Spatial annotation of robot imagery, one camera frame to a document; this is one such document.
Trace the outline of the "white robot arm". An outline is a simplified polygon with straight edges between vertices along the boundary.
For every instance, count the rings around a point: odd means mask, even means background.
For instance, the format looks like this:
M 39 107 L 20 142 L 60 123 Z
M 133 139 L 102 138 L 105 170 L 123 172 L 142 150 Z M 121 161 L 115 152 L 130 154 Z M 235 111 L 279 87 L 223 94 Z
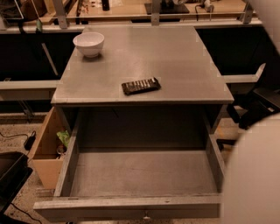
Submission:
M 280 224 L 280 115 L 254 124 L 227 162 L 220 224 Z

